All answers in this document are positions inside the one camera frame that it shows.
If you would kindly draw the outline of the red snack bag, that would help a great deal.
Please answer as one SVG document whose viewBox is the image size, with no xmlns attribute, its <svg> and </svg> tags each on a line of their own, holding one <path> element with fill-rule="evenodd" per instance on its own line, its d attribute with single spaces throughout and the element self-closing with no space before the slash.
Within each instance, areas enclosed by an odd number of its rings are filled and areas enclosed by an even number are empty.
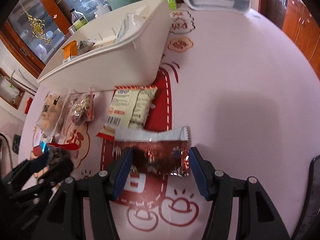
<svg viewBox="0 0 320 240">
<path fill-rule="evenodd" d="M 94 120 L 94 95 L 92 92 L 83 94 L 81 98 L 71 102 L 69 117 L 74 126 L 82 126 Z"/>
</svg>

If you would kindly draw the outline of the cream Lipo biscuit packet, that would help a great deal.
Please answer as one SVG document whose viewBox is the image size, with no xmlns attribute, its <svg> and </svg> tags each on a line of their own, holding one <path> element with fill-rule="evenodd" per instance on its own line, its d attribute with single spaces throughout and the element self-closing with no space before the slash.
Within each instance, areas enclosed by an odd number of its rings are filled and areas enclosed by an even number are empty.
<svg viewBox="0 0 320 240">
<path fill-rule="evenodd" d="M 114 141 L 118 128 L 143 129 L 157 90 L 154 85 L 117 86 L 97 137 Z"/>
</svg>

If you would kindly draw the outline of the dark red foil snack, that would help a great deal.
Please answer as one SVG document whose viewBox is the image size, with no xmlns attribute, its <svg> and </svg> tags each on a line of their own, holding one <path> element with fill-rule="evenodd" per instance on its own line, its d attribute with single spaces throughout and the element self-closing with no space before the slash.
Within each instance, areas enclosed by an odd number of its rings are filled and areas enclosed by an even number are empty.
<svg viewBox="0 0 320 240">
<path fill-rule="evenodd" d="M 125 148 L 133 150 L 133 173 L 189 176 L 188 127 L 164 132 L 118 128 L 113 145 L 114 159 L 119 159 Z"/>
</svg>

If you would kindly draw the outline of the orange white snack bar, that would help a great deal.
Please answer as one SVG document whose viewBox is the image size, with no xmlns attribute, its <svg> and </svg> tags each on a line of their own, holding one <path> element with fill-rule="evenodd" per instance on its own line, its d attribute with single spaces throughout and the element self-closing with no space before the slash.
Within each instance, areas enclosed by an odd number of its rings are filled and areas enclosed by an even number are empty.
<svg viewBox="0 0 320 240">
<path fill-rule="evenodd" d="M 77 42 L 71 41 L 63 48 L 63 63 L 71 61 L 78 56 Z"/>
</svg>

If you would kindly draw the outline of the large white blue snack bag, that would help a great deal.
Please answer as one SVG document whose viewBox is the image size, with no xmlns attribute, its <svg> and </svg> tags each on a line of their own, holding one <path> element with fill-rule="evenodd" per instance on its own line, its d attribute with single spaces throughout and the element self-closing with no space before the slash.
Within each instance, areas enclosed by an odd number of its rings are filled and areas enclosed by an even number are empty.
<svg viewBox="0 0 320 240">
<path fill-rule="evenodd" d="M 128 13 L 120 26 L 116 42 L 120 42 L 134 34 L 145 22 L 145 18 L 134 13 Z"/>
</svg>

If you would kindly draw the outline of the blue white candy packet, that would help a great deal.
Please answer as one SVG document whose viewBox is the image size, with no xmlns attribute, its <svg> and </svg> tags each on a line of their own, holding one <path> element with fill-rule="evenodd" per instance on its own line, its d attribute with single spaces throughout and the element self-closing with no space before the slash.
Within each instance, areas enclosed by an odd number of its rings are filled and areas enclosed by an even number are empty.
<svg viewBox="0 0 320 240">
<path fill-rule="evenodd" d="M 42 153 L 47 153 L 49 151 L 49 147 L 46 142 L 40 141 L 39 146 Z"/>
</svg>

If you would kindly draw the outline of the black smartphone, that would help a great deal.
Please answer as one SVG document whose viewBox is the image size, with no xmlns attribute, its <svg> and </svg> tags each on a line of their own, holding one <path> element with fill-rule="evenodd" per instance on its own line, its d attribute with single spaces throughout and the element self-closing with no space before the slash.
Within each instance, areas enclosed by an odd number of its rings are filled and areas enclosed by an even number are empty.
<svg viewBox="0 0 320 240">
<path fill-rule="evenodd" d="M 306 197 L 291 239 L 319 239 L 319 163 L 319 156 L 310 163 Z"/>
</svg>

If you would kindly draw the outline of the yellow crackers clear bag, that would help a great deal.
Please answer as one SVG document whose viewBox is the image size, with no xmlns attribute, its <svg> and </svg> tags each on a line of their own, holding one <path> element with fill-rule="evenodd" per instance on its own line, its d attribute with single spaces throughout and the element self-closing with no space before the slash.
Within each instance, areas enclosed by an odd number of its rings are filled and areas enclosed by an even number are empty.
<svg viewBox="0 0 320 240">
<path fill-rule="evenodd" d="M 41 114 L 36 122 L 37 128 L 43 132 L 45 138 L 49 139 L 60 133 L 68 104 L 69 94 L 49 93 L 46 96 Z"/>
</svg>

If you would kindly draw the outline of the white plastic storage bin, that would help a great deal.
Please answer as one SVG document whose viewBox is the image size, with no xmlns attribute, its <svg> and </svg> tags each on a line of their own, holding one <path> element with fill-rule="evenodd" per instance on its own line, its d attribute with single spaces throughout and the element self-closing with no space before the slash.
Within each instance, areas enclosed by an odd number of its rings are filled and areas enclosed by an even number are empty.
<svg viewBox="0 0 320 240">
<path fill-rule="evenodd" d="M 134 13 L 145 18 L 130 37 L 116 42 L 124 17 Z M 63 50 L 46 64 L 37 83 L 58 93 L 88 88 L 112 90 L 116 86 L 150 85 L 157 76 L 167 42 L 171 18 L 166 0 L 142 0 L 92 20 L 66 42 L 95 41 L 93 48 L 63 63 Z"/>
</svg>

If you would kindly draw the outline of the glass bottle green label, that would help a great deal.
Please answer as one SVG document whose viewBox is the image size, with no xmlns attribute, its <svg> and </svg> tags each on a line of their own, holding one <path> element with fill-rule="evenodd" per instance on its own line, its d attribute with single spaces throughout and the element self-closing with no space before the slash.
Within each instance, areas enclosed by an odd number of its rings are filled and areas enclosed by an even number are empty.
<svg viewBox="0 0 320 240">
<path fill-rule="evenodd" d="M 79 30 L 84 25 L 88 23 L 85 15 L 79 11 L 76 11 L 74 8 L 70 10 L 71 13 L 71 21 L 76 30 Z"/>
</svg>

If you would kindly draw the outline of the wooden cabinet wall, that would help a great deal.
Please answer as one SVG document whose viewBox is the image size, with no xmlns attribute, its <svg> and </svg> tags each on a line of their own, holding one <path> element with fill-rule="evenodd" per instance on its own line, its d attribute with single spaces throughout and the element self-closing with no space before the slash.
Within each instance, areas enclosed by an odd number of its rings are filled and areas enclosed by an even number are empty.
<svg viewBox="0 0 320 240">
<path fill-rule="evenodd" d="M 258 11 L 281 29 L 319 75 L 319 25 L 302 0 L 259 0 Z"/>
</svg>

